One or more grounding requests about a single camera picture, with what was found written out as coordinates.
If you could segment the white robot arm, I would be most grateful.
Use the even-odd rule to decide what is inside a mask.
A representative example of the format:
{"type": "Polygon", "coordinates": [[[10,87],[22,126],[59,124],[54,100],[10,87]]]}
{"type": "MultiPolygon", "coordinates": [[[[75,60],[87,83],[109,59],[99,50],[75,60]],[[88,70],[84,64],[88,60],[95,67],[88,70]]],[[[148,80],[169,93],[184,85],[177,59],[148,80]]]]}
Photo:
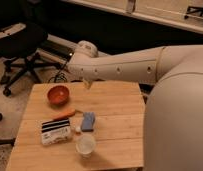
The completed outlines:
{"type": "Polygon", "coordinates": [[[203,171],[203,45],[170,45],[98,55],[79,42],[69,72],[153,87],[143,122],[144,171],[203,171]]]}

